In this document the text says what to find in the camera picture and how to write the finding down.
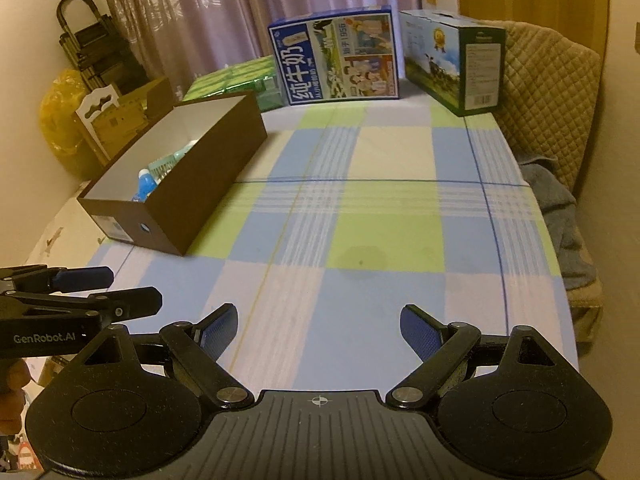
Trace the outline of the left human hand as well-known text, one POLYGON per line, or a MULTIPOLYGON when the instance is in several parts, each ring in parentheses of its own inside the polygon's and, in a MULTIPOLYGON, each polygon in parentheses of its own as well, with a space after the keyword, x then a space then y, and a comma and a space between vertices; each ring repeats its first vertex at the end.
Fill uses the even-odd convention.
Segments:
POLYGON ((22 429, 25 406, 24 388, 32 380, 23 359, 1 361, 0 431, 2 436, 18 434, 22 429))

